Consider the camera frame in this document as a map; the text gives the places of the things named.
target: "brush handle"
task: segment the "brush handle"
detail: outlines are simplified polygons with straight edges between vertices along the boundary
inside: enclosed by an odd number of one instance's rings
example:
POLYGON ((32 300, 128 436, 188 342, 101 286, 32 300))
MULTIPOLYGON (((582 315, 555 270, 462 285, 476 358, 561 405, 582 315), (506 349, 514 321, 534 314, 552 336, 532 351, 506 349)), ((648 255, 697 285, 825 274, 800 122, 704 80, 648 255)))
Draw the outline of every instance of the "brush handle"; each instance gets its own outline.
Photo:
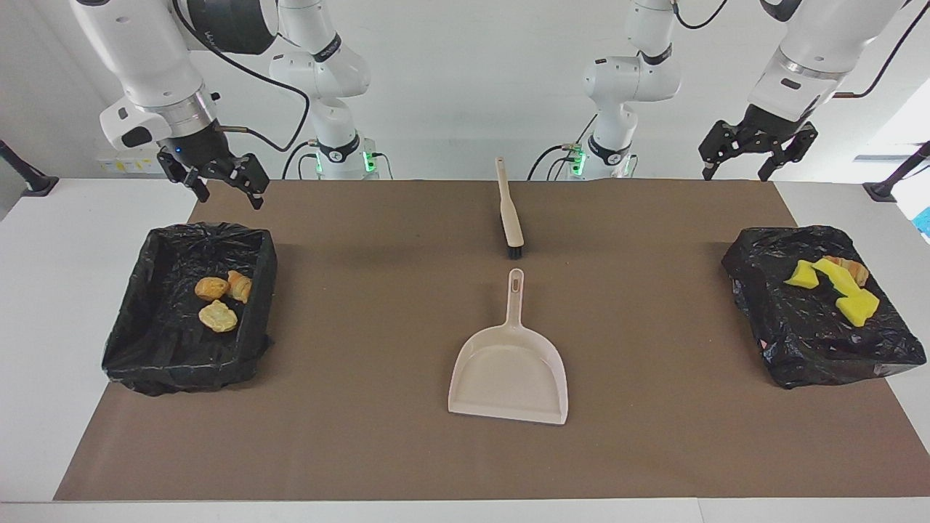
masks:
POLYGON ((507 245, 522 247, 524 245, 523 229, 520 227, 517 207, 511 199, 511 187, 507 182, 507 169, 504 167, 504 159, 498 157, 495 165, 498 169, 498 188, 500 189, 500 220, 504 223, 507 245))

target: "food item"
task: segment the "food item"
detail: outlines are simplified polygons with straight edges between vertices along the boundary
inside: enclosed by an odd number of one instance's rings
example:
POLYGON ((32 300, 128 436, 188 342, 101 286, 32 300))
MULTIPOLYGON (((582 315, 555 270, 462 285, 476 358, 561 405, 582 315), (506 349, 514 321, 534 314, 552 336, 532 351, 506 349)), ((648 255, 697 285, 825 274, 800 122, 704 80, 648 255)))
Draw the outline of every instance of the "food item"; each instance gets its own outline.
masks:
POLYGON ((879 299, 871 292, 861 288, 859 292, 836 301, 836 308, 846 316, 849 323, 862 327, 866 320, 878 310, 879 299))
POLYGON ((201 300, 212 302, 222 298, 223 294, 226 294, 226 291, 229 290, 229 287, 230 284, 223 278, 207 277, 197 282, 196 287, 193 288, 193 293, 201 300))
POLYGON ((860 287, 865 287, 866 282, 869 281, 869 269, 866 269, 866 266, 862 263, 835 256, 824 256, 824 258, 849 271, 849 274, 853 276, 853 279, 856 280, 860 287))
POLYGON ((248 303, 248 295, 252 292, 252 278, 244 276, 237 271, 230 271, 229 275, 229 295, 232 296, 234 300, 248 303))
POLYGON ((807 260, 798 260, 798 266, 794 269, 791 278, 785 280, 788 285, 794 285, 801 288, 816 288, 820 285, 817 279, 817 271, 814 270, 814 264, 807 260))
POLYGON ((235 316, 235 312, 220 300, 214 300, 201 309, 197 317, 200 318, 201 323, 217 333, 229 332, 235 329, 235 325, 239 321, 235 316))
POLYGON ((849 274, 849 271, 826 258, 817 260, 813 265, 815 269, 827 275, 833 286, 844 296, 852 296, 860 291, 859 284, 849 274))

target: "bread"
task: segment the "bread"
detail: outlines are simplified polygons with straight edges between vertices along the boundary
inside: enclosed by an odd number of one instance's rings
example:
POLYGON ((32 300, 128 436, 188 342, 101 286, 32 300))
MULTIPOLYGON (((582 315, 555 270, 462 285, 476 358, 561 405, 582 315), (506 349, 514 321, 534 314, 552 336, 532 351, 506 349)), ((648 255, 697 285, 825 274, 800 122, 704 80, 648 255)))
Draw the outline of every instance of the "bread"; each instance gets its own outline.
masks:
POLYGON ((197 317, 200 318, 201 323, 217 333, 229 332, 235 329, 235 325, 239 321, 235 316, 235 312, 220 300, 214 300, 201 309, 197 317))
POLYGON ((230 284, 222 278, 208 277, 197 282, 197 286, 193 288, 193 293, 201 300, 213 302, 222 298, 223 294, 226 294, 226 291, 229 290, 229 287, 230 284))
POLYGON ((236 271, 229 272, 229 290, 227 293, 234 300, 248 303, 248 295, 252 292, 252 279, 236 271))
POLYGON ((849 271, 849 274, 853 276, 853 279, 856 280, 856 283, 860 287, 865 287, 866 282, 869 281, 869 269, 866 269, 866 266, 862 263, 846 260, 844 258, 837 258, 835 256, 824 256, 824 258, 849 271))

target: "yellow sponge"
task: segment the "yellow sponge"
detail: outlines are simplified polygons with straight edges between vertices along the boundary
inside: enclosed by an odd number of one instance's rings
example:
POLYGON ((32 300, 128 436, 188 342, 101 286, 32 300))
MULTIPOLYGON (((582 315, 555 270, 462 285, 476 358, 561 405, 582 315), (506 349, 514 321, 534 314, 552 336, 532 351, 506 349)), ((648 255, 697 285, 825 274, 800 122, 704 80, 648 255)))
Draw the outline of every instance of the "yellow sponge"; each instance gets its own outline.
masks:
POLYGON ((878 310, 878 303, 879 300, 874 294, 861 288, 858 292, 837 300, 836 308, 840 309, 854 326, 862 327, 878 310))
POLYGON ((833 286, 836 287, 838 291, 840 291, 840 294, 843 294, 844 296, 852 296, 860 291, 859 284, 856 283, 853 275, 849 274, 848 269, 845 269, 836 263, 827 260, 826 258, 817 260, 812 266, 821 273, 827 275, 833 286))
POLYGON ((798 260, 798 266, 794 269, 794 274, 791 275, 791 278, 785 280, 785 283, 801 288, 816 288, 820 282, 817 281, 814 264, 807 260, 798 260))

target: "black trash bag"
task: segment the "black trash bag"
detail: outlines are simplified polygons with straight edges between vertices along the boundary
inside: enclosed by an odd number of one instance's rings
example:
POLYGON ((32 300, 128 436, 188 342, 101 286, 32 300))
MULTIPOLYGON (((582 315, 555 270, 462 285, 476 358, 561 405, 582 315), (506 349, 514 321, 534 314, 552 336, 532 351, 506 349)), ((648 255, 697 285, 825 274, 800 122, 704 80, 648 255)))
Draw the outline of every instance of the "black trash bag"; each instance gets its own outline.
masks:
POLYGON ((890 376, 926 363, 921 343, 871 275, 865 288, 881 300, 862 328, 836 308, 840 293, 818 273, 814 289, 784 283, 798 260, 836 256, 865 264, 843 231, 832 227, 745 229, 726 252, 737 307, 749 317, 776 383, 839 385, 890 376))
POLYGON ((277 258, 268 231, 232 223, 173 225, 149 232, 103 355, 111 381, 148 396, 214 391, 255 376, 268 347, 277 258), (197 314, 193 289, 228 271, 252 278, 248 304, 222 301, 239 322, 217 334, 197 314))

